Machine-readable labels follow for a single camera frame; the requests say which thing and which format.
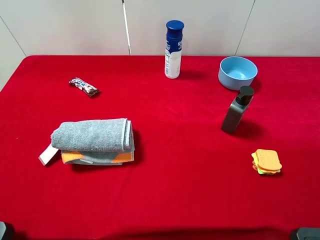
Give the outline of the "light blue bowl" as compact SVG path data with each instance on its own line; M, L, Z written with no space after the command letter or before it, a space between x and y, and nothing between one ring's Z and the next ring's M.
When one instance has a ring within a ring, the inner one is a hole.
M258 68L251 60L229 56L220 62L218 80L225 88L238 91L242 86L250 86L257 74Z

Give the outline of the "orange grey folded towel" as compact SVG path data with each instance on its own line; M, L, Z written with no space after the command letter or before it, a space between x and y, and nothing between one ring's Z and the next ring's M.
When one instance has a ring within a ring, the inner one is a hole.
M130 148L125 152L78 152L61 151L61 158L64 164L90 165L90 166L116 166L134 161L134 135L130 131Z

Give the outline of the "black object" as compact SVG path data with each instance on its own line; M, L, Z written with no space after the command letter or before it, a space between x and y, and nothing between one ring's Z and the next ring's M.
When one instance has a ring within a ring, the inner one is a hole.
M319 227L300 227L290 233L290 240L320 240Z
M15 230L11 224L0 222L0 240L12 240L14 234Z

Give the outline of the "black object bottom left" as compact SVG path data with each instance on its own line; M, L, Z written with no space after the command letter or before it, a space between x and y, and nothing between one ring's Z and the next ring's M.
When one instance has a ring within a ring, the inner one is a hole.
M0 222L0 240L12 240L14 234L15 230L11 224Z

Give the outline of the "white towel tag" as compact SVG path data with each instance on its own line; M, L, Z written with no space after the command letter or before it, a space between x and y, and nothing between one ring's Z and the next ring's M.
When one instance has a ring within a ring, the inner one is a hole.
M58 152L57 148L52 147L50 144L38 157L43 166L46 166L50 160L55 156Z

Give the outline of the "dark grey pump bottle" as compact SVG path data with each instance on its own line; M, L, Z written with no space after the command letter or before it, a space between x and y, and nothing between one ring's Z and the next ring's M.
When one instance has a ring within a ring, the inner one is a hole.
M239 89L239 93L229 106L222 123L221 129L224 132L232 134L236 130L245 111L253 100L254 93L254 89L250 86L242 86Z

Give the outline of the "white pole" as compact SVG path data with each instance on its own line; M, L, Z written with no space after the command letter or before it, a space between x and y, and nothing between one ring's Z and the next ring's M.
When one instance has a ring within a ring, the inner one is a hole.
M128 28L127 13L126 13L126 5L125 5L124 0L121 0L121 3L122 3L122 10L123 10L123 18L124 18L127 46L128 46L128 54L129 54L129 56L131 56L132 51L131 51L130 35L129 35L129 28Z

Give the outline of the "chocolate bar wrapper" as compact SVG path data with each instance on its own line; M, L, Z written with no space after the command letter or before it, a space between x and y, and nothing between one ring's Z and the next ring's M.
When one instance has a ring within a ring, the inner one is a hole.
M71 80L68 81L68 83L80 89L82 92L86 93L89 97L93 97L94 95L100 93L100 90L98 88L87 83L86 81L82 80L79 77L72 78Z

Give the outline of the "blue cap white bottle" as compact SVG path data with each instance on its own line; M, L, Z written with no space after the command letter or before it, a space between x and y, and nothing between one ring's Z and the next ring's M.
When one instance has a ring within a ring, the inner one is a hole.
M180 75L184 26L180 20L170 20L166 23L164 73L170 79L176 79Z

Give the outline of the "toy sandwich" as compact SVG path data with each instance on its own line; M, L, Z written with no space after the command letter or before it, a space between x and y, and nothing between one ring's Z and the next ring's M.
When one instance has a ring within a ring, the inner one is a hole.
M260 175L274 175L281 172L282 165L275 150L257 149L251 156L252 168Z

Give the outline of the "black object bottom right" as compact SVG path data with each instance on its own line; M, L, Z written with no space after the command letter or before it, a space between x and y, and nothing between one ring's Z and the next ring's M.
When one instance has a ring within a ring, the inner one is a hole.
M290 233L290 240L320 240L319 227L300 227Z

